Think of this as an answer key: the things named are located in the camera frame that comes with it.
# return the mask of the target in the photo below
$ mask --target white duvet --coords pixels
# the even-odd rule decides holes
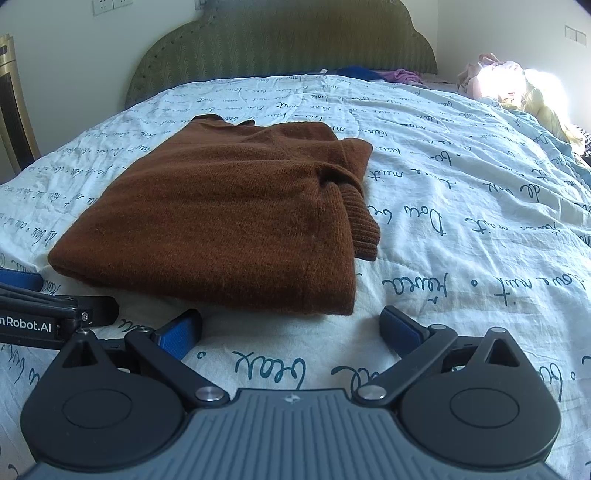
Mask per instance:
[[[102,338],[160,326],[187,309],[186,302],[61,277],[47,253],[127,166],[209,112],[257,125],[322,121],[339,138],[369,141],[366,201],[382,238],[376,262],[356,263],[351,317],[299,319],[199,305],[203,339],[187,365],[231,395],[239,387],[350,392],[397,360],[378,332],[387,304],[460,335],[500,325],[560,406],[563,423],[549,464],[567,479],[589,477],[591,176],[535,120],[495,102],[336,76],[179,86],[84,132],[0,186],[0,267],[39,272],[46,293],[115,296],[121,318],[98,331]],[[0,479],[16,478],[33,463],[19,414],[54,355],[0,345]]]

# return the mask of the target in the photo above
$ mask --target screw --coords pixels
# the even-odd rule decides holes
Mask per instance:
[[[357,390],[357,395],[364,400],[381,400],[387,393],[386,389],[379,385],[365,385]]]
[[[221,400],[224,396],[224,391],[220,387],[210,385],[208,387],[198,388],[195,396],[201,401],[216,401]]]

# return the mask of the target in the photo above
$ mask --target blue gripper pad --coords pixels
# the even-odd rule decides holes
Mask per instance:
[[[201,339],[203,321],[191,309],[154,332],[153,340],[161,349],[181,361]]]
[[[407,356],[429,338],[429,329],[397,308],[388,305],[379,316],[379,333],[400,358]]]
[[[41,291],[43,277],[38,273],[17,272],[8,268],[0,268],[0,283],[32,291]]]

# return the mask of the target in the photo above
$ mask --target bed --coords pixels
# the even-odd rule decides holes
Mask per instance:
[[[533,117],[493,100],[309,73],[357,64],[436,74],[400,1],[284,3],[212,3],[149,50],[124,111],[0,186],[0,267],[40,273],[49,294],[113,295],[120,317],[97,330],[100,338],[197,307],[203,339],[183,361],[231,395],[240,387],[350,393],[397,361],[378,331],[387,304],[460,335],[503,326],[560,406],[549,464],[565,478],[588,478],[589,170]],[[322,121],[338,138],[374,146],[364,187],[382,238],[375,262],[356,261],[351,317],[236,312],[96,289],[48,265],[60,235],[113,179],[204,113],[234,124]],[[54,356],[0,346],[0,479],[33,464],[19,414]]]

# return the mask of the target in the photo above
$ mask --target ribbed cuff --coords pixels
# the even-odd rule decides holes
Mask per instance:
[[[349,216],[355,257],[372,262],[378,256],[379,226],[353,185],[343,183],[339,185],[339,189]]]

